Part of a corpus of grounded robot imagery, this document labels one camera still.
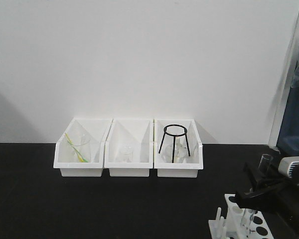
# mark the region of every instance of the white test tube rack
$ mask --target white test tube rack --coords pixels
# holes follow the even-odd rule
[[[254,220],[250,224],[250,234],[246,236],[244,228],[240,226],[244,209],[240,209],[234,202],[235,194],[225,194],[228,205],[227,217],[221,215],[221,208],[217,209],[216,219],[209,220],[212,239],[274,239],[261,212],[256,211]]]

